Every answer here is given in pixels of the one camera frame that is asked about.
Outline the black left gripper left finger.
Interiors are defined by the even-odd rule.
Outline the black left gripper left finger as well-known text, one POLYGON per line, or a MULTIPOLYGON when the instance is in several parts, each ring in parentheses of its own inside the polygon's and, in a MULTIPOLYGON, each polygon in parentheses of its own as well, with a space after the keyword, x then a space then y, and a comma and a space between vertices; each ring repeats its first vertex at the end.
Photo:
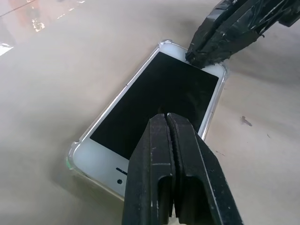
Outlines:
POLYGON ((122 225, 166 225, 172 215, 175 162, 163 114, 148 121, 128 163, 122 225))

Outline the clear adhesive tape patch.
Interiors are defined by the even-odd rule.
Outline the clear adhesive tape patch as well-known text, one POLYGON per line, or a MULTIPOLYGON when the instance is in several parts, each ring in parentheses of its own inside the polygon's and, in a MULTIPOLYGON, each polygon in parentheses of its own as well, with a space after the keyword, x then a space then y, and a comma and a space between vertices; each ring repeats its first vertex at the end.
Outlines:
POLYGON ((3 54, 5 54, 6 52, 10 51, 13 48, 14 47, 9 44, 0 43, 0 56, 2 56, 3 54))

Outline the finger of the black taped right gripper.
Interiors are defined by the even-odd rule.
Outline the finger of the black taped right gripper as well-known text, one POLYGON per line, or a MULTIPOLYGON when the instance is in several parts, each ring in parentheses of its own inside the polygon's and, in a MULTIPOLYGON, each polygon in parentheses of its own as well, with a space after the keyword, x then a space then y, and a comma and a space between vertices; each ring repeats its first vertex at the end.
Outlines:
POLYGON ((187 61, 198 68, 229 59, 262 37, 274 23, 291 27, 300 19, 300 0, 235 0, 237 10, 221 24, 210 43, 211 51, 187 61))
POLYGON ((217 29, 225 22, 236 10, 235 0, 221 0, 204 19, 202 24, 195 32, 186 53, 186 59, 198 59, 202 54, 211 51, 211 39, 217 29))

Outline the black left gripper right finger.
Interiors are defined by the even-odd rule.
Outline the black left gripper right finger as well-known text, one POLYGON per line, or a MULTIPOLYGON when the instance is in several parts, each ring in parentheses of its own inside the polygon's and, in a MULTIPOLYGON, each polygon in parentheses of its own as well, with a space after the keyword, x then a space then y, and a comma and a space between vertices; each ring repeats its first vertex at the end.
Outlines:
POLYGON ((175 215, 186 225, 244 225, 219 161, 188 119, 167 115, 176 168, 175 215))

